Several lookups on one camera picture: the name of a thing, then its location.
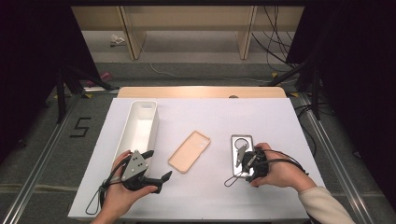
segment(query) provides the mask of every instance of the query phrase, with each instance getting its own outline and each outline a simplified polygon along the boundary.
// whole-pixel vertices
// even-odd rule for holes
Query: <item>sleeve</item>
[[[343,205],[323,187],[304,190],[299,193],[299,199],[306,212],[320,223],[354,223]]]

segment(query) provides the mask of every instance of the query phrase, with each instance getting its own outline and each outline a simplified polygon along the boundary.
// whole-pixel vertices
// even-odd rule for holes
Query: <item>person's left hand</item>
[[[130,154],[130,150],[120,154],[114,160],[112,170]],[[121,176],[121,172],[122,166],[117,170],[114,176]],[[113,223],[117,218],[128,212],[134,202],[155,190],[157,190],[155,186],[146,186],[140,190],[132,191],[126,189],[121,183],[111,185],[106,192],[106,199],[103,207],[92,223]]]

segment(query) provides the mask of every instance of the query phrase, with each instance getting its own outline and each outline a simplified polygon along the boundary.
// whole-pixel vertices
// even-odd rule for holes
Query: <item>white tray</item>
[[[132,103],[117,147],[115,160],[122,152],[138,150],[141,154],[154,150],[158,131],[157,103],[154,101],[135,101]]]

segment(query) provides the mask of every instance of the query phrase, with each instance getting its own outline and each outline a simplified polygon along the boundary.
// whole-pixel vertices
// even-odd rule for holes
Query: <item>gray floor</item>
[[[109,46],[113,34],[122,36],[120,32],[84,33],[99,72],[110,71],[113,79],[108,83],[115,86],[258,86],[271,80],[271,74],[274,72],[267,63],[266,54],[254,40],[250,45],[248,59],[240,60],[234,33],[230,32],[149,32],[144,44],[145,52],[137,61],[130,60],[125,47]],[[256,36],[265,43],[262,34]],[[290,41],[287,35],[283,34],[282,37],[285,41]],[[278,45],[271,47],[277,55],[282,55],[278,48]],[[276,69],[289,69],[272,57],[268,62]],[[286,92],[294,91],[294,79],[295,77],[282,84]],[[79,223],[67,217],[68,209],[90,160],[111,100],[116,96],[102,92],[90,96],[91,98],[77,99],[73,110],[69,110],[71,113],[64,125],[64,131],[36,183],[35,191],[26,204],[19,223]],[[302,103],[301,97],[290,97],[290,100],[294,106]],[[326,98],[322,97],[321,101],[326,102]],[[48,98],[47,103],[49,107],[43,108],[25,137],[27,146],[16,148],[0,166],[2,218],[7,214],[29,174],[35,169],[35,163],[55,129],[57,103],[54,93]],[[321,123],[354,186],[367,205],[373,223],[396,223],[395,212],[371,178],[364,163],[352,155],[354,147],[337,116],[326,105],[321,107],[320,115]],[[81,123],[89,127],[89,130],[83,138],[71,138],[70,135],[82,132],[74,129],[78,118],[91,118]],[[314,135],[318,145],[315,160],[326,187],[358,222],[307,115],[302,116],[302,124]],[[308,136],[306,138],[313,149],[313,141]]]

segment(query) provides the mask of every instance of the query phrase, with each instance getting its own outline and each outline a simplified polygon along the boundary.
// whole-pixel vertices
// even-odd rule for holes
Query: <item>orange phone case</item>
[[[169,158],[169,164],[185,174],[210,144],[210,138],[194,131]]]

